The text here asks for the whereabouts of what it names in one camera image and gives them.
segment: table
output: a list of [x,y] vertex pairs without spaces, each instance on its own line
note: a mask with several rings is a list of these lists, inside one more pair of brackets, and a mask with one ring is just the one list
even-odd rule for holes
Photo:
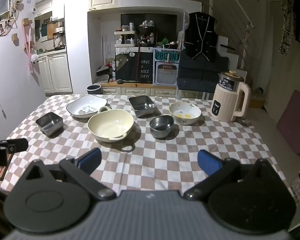
[[[27,138],[26,152],[16,153],[0,188],[12,190],[28,164],[41,159],[45,164],[58,163],[66,157],[79,157],[94,147],[102,152],[102,162],[91,176],[116,193],[124,189],[163,190],[178,189],[185,192],[204,180],[206,174],[199,168],[197,153],[205,149],[222,159],[235,158],[241,163],[255,163],[266,158],[285,177],[266,144],[248,120],[219,122],[208,113],[211,101],[201,99],[177,100],[150,97],[162,114],[169,114],[175,102],[190,102],[202,110],[202,118],[192,126],[174,124],[173,132],[165,139],[151,136],[149,122],[152,118],[138,119],[128,98],[123,95],[102,95],[111,108],[127,110],[134,117],[132,131],[116,143],[97,142],[87,128],[87,120],[74,119],[66,110],[68,103],[83,95],[55,95],[33,111],[8,138]],[[48,112],[64,119],[66,125],[58,137],[49,139],[39,130],[35,121]]]

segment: trash can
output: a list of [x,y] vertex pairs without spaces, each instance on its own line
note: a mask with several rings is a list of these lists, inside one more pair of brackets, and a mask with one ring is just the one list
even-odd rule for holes
[[101,85],[98,84],[90,85],[87,87],[87,92],[88,94],[91,95],[101,95],[102,94]]

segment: kettle control panel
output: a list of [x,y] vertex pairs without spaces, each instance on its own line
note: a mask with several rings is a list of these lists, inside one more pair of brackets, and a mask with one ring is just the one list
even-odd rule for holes
[[229,91],[233,91],[234,83],[234,80],[224,78],[223,76],[221,76],[219,79],[219,86]]

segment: plush toy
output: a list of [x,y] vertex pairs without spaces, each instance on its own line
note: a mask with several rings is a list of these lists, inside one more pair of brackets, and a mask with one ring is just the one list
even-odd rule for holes
[[31,62],[32,62],[33,64],[39,62],[39,56],[38,56],[37,54],[32,54],[32,55],[31,55]]

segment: pink ribbon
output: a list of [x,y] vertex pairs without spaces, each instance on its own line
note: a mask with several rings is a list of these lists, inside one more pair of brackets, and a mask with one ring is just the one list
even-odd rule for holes
[[26,47],[26,54],[29,59],[29,69],[30,73],[33,73],[32,69],[32,64],[31,64],[31,54],[30,54],[30,48],[31,48],[31,26],[29,28],[29,46],[27,47],[27,38],[26,38],[26,33],[25,33],[25,27],[22,25],[22,33],[23,33],[23,38],[25,40],[25,47]]

